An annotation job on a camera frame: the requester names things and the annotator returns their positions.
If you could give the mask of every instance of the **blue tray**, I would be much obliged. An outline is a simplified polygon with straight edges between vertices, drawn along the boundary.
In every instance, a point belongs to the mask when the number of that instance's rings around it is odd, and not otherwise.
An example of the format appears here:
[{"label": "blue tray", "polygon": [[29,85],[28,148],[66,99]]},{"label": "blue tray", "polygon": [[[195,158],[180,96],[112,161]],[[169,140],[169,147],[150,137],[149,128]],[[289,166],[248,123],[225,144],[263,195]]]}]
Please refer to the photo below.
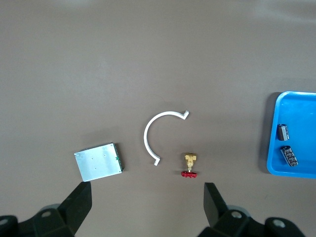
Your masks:
[{"label": "blue tray", "polygon": [[[278,124],[287,125],[289,140],[278,140]],[[297,166],[286,163],[281,146],[291,146]],[[316,93],[286,91],[277,98],[267,168],[274,175],[316,178]]]}]

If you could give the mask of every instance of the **black capacitor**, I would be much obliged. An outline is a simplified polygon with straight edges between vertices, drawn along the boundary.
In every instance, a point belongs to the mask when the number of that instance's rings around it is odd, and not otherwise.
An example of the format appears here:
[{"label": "black capacitor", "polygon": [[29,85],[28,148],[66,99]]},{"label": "black capacitor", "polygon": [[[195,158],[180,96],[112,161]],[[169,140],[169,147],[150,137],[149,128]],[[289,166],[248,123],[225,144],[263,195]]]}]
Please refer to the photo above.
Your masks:
[{"label": "black capacitor", "polygon": [[280,151],[282,152],[282,155],[289,166],[298,165],[298,161],[290,146],[283,146],[280,148]]},{"label": "black capacitor", "polygon": [[280,141],[287,141],[289,138],[286,124],[279,124],[276,129],[277,138]]}]

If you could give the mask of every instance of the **brass valve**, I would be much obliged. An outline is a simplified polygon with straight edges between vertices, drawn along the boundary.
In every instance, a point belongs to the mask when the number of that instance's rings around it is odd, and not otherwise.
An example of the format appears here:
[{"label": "brass valve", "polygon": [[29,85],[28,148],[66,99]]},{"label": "brass valve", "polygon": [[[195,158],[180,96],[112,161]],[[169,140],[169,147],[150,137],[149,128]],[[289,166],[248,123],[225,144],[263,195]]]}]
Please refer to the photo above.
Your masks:
[{"label": "brass valve", "polygon": [[186,153],[185,159],[187,161],[188,171],[191,172],[194,161],[197,160],[197,155],[194,153]]}]

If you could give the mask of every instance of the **silver metal plate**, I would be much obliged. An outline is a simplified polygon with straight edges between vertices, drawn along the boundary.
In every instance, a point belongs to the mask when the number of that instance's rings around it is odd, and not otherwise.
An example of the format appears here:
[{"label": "silver metal plate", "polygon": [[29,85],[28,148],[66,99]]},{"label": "silver metal plate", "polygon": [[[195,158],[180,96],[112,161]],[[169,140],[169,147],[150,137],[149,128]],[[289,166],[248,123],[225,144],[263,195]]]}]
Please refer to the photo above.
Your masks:
[{"label": "silver metal plate", "polygon": [[83,181],[122,173],[114,143],[77,152],[75,157]]}]

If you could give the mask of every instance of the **semicircular white tube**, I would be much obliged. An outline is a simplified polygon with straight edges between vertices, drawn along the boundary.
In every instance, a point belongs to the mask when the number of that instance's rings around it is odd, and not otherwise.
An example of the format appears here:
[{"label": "semicircular white tube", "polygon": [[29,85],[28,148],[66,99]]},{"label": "semicircular white tube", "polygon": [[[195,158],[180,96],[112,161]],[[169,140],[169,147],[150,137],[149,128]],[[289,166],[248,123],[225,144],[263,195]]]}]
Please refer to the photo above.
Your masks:
[{"label": "semicircular white tube", "polygon": [[154,165],[158,165],[159,161],[160,161],[160,157],[157,156],[153,151],[152,149],[149,147],[149,144],[148,144],[148,138],[147,138],[147,134],[148,134],[148,129],[150,127],[150,125],[158,118],[162,117],[162,116],[165,116],[165,115],[173,115],[173,116],[176,116],[176,117],[179,117],[181,119],[186,119],[187,116],[189,115],[189,111],[185,111],[184,114],[181,114],[181,113],[178,113],[178,112],[174,112],[174,111],[166,111],[166,112],[162,112],[160,114],[157,114],[155,117],[153,117],[149,123],[147,124],[146,128],[145,128],[145,132],[144,132],[144,143],[145,143],[145,147],[146,147],[146,150],[148,151],[148,153],[156,160]]}]

